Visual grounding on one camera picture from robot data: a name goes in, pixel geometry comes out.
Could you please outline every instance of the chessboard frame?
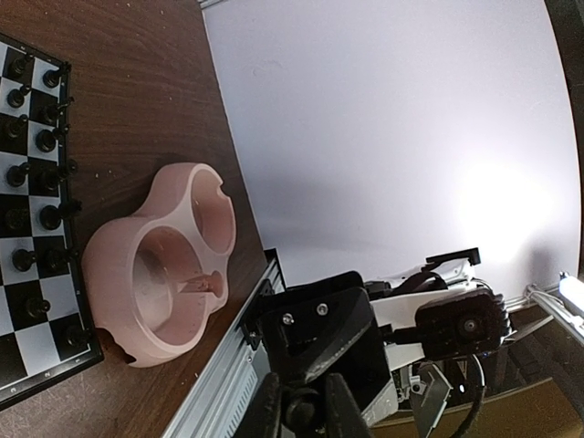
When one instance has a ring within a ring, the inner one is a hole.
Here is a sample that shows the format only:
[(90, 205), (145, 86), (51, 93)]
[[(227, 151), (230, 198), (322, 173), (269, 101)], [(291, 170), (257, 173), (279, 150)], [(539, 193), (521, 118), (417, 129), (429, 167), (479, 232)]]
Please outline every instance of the chessboard frame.
[[(45, 52), (24, 44), (10, 36), (7, 36), (0, 32), (0, 42), (4, 43), (10, 47), (22, 50), (23, 52), (30, 53), (36, 58), (40, 58), (43, 61), (58, 68), (63, 61), (56, 57), (51, 57)], [(59, 102), (64, 101), (69, 96), (69, 84), (70, 74), (61, 79), (60, 92), (59, 92)], [(68, 123), (68, 111), (64, 111), (64, 114), (59, 118), (59, 126), (64, 126)], [(68, 139), (61, 142), (62, 147), (59, 147), (58, 152), (58, 162), (65, 162), (68, 158)], [(60, 185), (60, 196), (61, 200), (68, 200), (70, 198), (71, 190), (69, 186), (69, 181), (65, 181)], [(65, 242), (68, 247), (78, 247), (77, 237), (74, 233), (74, 226), (70, 221), (64, 221), (64, 237)], [(89, 301), (87, 297), (87, 290), (85, 288), (85, 282), (83, 280), (83, 275), (81, 271), (81, 265), (79, 260), (75, 260), (70, 263), (70, 275), (73, 280), (73, 285), (76, 290), (76, 297), (78, 301), (78, 310), (81, 321), (86, 329), (92, 334), (88, 344), (89, 350), (81, 355), (65, 360), (59, 363), (57, 366), (43, 371), (35, 376), (27, 377), (20, 381), (17, 385), (17, 390), (14, 387), (6, 387), (0, 390), (0, 411), (13, 406), (16, 403), (21, 402), (47, 388), (56, 385), (57, 383), (68, 379), (69, 377), (86, 370), (87, 368), (101, 362), (103, 357), (103, 352), (99, 345), (99, 340), (95, 332), (95, 324), (93, 322), (93, 317), (91, 316), (91, 311), (89, 309)]]

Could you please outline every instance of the black pawn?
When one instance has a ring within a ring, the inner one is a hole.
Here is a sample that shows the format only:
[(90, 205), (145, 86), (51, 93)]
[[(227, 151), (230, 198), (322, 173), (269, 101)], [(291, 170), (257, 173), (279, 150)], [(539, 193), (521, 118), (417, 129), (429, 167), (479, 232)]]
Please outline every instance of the black pawn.
[(43, 83), (53, 89), (58, 85), (58, 81), (61, 79), (62, 76), (65, 76), (71, 71), (71, 65), (68, 62), (61, 64), (61, 67), (58, 70), (49, 70), (47, 73), (43, 75)]
[(56, 169), (43, 171), (38, 175), (40, 188), (46, 192), (53, 192), (58, 188), (60, 183), (77, 173), (77, 170), (77, 162), (74, 160), (68, 160), (65, 164), (58, 166)]
[(8, 139), (13, 140), (17, 139), (20, 134), (22, 134), (24, 128), (28, 123), (28, 116), (23, 114), (18, 119), (13, 121), (8, 121), (6, 125), (4, 125), (4, 134)]
[(51, 272), (58, 272), (67, 267), (67, 263), (79, 257), (79, 251), (76, 248), (70, 249), (49, 249), (43, 256), (43, 265)]
[(26, 272), (37, 261), (37, 255), (34, 251), (17, 249), (12, 254), (12, 264), (21, 272)]
[(26, 53), (23, 57), (18, 57), (10, 63), (8, 71), (12, 78), (20, 78), (25, 74), (26, 64), (32, 61), (35, 57), (29, 53)]
[(42, 152), (51, 152), (57, 147), (57, 141), (61, 141), (69, 132), (69, 126), (42, 130), (35, 137), (35, 144)]
[(25, 227), (28, 216), (29, 213), (26, 208), (13, 208), (6, 212), (4, 224), (9, 230), (19, 231)]
[(42, 318), (51, 309), (51, 303), (43, 298), (31, 297), (26, 301), (26, 313), (32, 318)]
[(65, 330), (65, 339), (71, 347), (79, 349), (88, 345), (91, 335), (80, 326), (69, 326)]
[(59, 207), (47, 205), (40, 211), (40, 223), (47, 230), (56, 230), (63, 220), (71, 219), (81, 211), (82, 203), (76, 199), (62, 203)]
[(13, 89), (8, 93), (6, 101), (12, 108), (20, 108), (25, 104), (25, 96), (30, 93), (32, 89), (30, 85), (23, 85), (19, 89)]
[(30, 173), (30, 164), (23, 162), (19, 166), (12, 166), (6, 173), (6, 182), (12, 187), (20, 187), (26, 182), (26, 176)]
[(55, 103), (53, 105), (44, 107), (41, 110), (41, 116), (43, 120), (49, 125), (56, 123), (60, 115), (63, 114), (63, 110), (65, 110), (65, 108), (71, 105), (74, 101), (75, 99), (69, 98), (66, 102), (61, 104)]

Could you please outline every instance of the chessboard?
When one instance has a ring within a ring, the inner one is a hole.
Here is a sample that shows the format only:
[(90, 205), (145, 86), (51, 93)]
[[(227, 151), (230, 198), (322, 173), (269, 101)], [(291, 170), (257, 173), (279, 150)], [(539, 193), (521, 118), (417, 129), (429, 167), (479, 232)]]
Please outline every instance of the chessboard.
[(71, 65), (0, 35), (0, 410), (99, 362), (68, 179)]

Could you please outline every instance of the black bracket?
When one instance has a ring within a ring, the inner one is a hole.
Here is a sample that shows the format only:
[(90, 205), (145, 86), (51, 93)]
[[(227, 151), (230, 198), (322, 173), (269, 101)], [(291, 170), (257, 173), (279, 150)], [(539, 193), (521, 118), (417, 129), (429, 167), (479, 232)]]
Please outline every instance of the black bracket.
[(265, 279), (259, 286), (257, 293), (252, 297), (249, 306), (241, 317), (241, 330), (244, 332), (245, 342), (247, 342), (254, 351), (259, 347), (262, 337), (257, 326), (257, 320), (262, 313), (262, 298), (273, 296), (274, 289), (270, 280)]

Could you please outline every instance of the black cable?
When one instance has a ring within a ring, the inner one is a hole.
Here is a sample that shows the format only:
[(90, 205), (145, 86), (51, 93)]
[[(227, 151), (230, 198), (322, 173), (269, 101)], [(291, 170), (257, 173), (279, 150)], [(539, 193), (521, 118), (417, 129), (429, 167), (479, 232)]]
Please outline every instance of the black cable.
[(478, 283), (481, 286), (486, 287), (488, 290), (490, 290), (491, 292), (493, 292), (493, 289), (491, 288), (491, 286), (484, 280), (480, 279), (480, 278), (473, 278), (471, 281), (474, 281), (475, 283)]
[(481, 410), (481, 407), (483, 406), (483, 400), (485, 399), (486, 393), (485, 373), (483, 372), (483, 366), (481, 365), (481, 361), (474, 354), (470, 355), (468, 359), (474, 364), (476, 370), (478, 371), (479, 383), (476, 385), (475, 388), (476, 393), (474, 395), (471, 410), (468, 412), (463, 422), (460, 423), (460, 426), (458, 426), (456, 432), (454, 432), (451, 435), (451, 438), (461, 438), (468, 432), (470, 427), (473, 425), (473, 422), (475, 421), (479, 411)]

